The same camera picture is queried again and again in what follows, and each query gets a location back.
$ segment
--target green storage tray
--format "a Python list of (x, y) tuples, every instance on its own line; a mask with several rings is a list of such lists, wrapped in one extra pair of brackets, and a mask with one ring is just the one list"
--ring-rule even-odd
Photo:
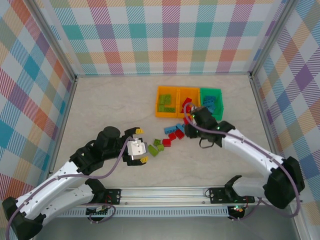
[(222, 100), (221, 89), (218, 88), (200, 88), (200, 100), (201, 106), (203, 105), (203, 100), (205, 96), (215, 96), (215, 110), (212, 116), (217, 120), (221, 121), (224, 114), (224, 103)]

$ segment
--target beige floor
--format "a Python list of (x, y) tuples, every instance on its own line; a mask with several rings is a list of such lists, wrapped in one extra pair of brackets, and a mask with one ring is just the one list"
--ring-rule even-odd
[[(106, 126), (121, 130), (143, 128), (143, 140), (166, 137), (164, 128), (182, 123), (178, 118), (156, 118), (157, 87), (190, 86), (222, 89), (225, 121), (246, 137), (269, 149), (252, 89), (246, 75), (119, 76), (80, 78), (65, 128), (55, 171), (78, 148), (96, 139)], [(105, 174), (108, 160), (92, 175)], [(244, 159), (214, 146), (199, 147), (199, 139), (174, 140), (144, 166), (120, 162), (111, 176), (101, 180), (109, 187), (221, 186), (235, 175), (259, 177)]]

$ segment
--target plaid fabric backdrop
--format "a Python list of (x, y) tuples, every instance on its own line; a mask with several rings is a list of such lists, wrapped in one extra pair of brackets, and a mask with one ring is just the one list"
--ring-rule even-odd
[(0, 203), (46, 177), (71, 86), (23, 0), (1, 0)]
[(255, 82), (278, 150), (300, 161), (308, 228), (320, 239), (320, 0), (301, 0)]
[(37, 2), (75, 71), (86, 75), (247, 72), (280, 14), (277, 7), (284, 5), (281, 0)]

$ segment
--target orange bin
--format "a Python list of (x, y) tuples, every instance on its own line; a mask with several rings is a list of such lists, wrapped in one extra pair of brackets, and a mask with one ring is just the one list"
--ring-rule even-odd
[[(159, 112), (159, 96), (171, 95), (171, 104), (166, 105), (169, 108), (175, 108), (175, 112)], [(192, 99), (196, 106), (200, 106), (200, 88), (198, 87), (180, 87), (180, 86), (158, 86), (155, 102), (155, 116), (157, 118), (184, 118), (185, 115), (181, 113), (182, 104), (186, 98)]]

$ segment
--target green lego brick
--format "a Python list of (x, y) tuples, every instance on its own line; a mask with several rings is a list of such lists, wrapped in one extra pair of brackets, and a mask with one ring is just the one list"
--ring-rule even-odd
[(171, 95), (170, 94), (166, 94), (165, 95), (165, 100), (164, 100), (166, 105), (170, 105), (171, 104)]
[(160, 104), (159, 107), (158, 107), (158, 112), (159, 113), (164, 113), (165, 112), (165, 105)]
[(158, 148), (158, 151), (161, 152), (163, 150), (165, 150), (165, 146), (163, 144), (160, 144), (158, 146), (156, 146)]
[(174, 107), (165, 107), (164, 112), (165, 113), (175, 113), (176, 109)]
[(166, 103), (166, 95), (160, 95), (159, 104), (165, 104), (165, 103)]
[(159, 139), (155, 139), (154, 142), (153, 142), (154, 146), (158, 146), (160, 144), (161, 144), (161, 140), (159, 140)]
[(152, 145), (148, 146), (148, 151), (154, 157), (159, 154), (159, 152)]

